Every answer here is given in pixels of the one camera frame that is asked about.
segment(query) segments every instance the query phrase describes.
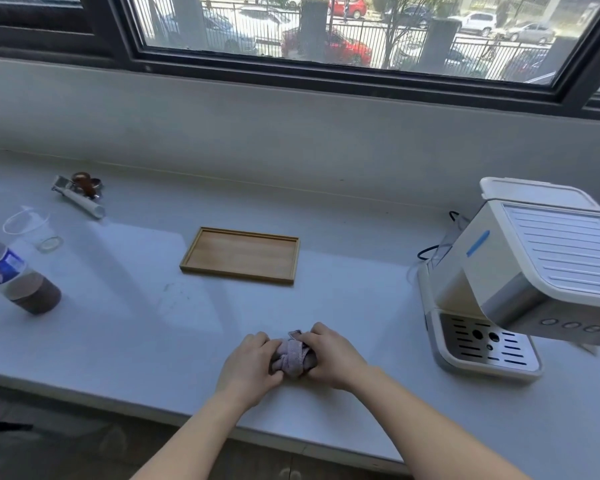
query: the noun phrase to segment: plastic bottle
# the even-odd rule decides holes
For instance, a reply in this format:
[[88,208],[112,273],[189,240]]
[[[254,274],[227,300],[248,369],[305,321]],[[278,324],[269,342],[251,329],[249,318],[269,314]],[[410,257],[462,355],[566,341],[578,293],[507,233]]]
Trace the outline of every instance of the plastic bottle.
[[0,242],[0,293],[32,315],[55,308],[61,291]]

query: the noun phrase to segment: espresso machine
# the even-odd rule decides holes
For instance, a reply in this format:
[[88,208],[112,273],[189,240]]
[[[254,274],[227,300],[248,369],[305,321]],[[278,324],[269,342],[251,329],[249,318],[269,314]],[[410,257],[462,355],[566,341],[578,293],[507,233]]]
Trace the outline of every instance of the espresso machine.
[[600,346],[600,206],[546,182],[480,186],[478,213],[418,270],[429,341],[445,369],[532,381],[532,337]]

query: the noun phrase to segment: folded towel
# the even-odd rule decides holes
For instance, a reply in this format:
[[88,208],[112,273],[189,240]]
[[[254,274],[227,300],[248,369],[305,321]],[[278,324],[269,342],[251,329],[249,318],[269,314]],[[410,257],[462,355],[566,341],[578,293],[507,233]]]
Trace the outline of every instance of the folded towel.
[[282,343],[273,354],[271,370],[282,371],[291,378],[298,378],[309,369],[318,365],[315,352],[297,337],[300,330],[289,332],[290,339],[282,339]]

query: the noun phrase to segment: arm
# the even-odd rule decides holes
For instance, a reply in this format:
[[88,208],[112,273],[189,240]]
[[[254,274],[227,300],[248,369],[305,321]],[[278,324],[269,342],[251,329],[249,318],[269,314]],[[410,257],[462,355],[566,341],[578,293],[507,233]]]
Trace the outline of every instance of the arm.
[[206,479],[242,414],[282,382],[282,371],[269,375],[271,356],[280,342],[264,332],[247,335],[224,363],[216,393],[132,480]]
[[417,480],[528,480],[519,469],[411,394],[351,343],[316,323],[302,341],[318,357],[310,378],[355,395],[373,414]]

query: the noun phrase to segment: car wheel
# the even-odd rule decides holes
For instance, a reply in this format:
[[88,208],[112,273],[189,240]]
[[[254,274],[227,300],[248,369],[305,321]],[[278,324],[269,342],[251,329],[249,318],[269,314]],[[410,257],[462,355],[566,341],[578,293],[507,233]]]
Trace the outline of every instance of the car wheel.
[[224,44],[224,51],[229,52],[230,54],[239,53],[240,48],[238,47],[238,42],[235,40],[227,40]]

